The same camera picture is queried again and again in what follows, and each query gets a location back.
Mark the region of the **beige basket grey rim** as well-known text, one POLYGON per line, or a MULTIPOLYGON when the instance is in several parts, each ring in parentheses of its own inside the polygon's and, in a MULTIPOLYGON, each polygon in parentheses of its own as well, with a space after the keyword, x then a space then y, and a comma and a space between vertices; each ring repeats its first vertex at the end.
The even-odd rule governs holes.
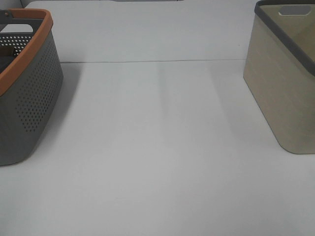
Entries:
POLYGON ((243 73, 279 145, 315 151, 315 3, 260 0, 243 73))

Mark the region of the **grey perforated basket orange rim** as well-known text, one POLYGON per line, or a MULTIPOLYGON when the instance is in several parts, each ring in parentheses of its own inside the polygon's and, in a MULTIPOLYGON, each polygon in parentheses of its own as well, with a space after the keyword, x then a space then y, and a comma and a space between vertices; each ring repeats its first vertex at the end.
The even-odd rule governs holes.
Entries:
POLYGON ((15 48, 14 57, 0 59, 0 164, 7 166, 35 149, 60 94, 63 72, 48 10, 2 10, 0 22, 32 29, 0 35, 0 46, 15 48))

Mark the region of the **brown cloth in basket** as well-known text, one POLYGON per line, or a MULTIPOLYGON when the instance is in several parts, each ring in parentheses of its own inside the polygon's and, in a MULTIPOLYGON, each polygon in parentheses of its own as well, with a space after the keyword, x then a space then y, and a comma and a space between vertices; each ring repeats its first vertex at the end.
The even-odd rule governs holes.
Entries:
POLYGON ((0 47, 0 58, 11 58, 14 57, 15 48, 10 46, 1 46, 0 47))

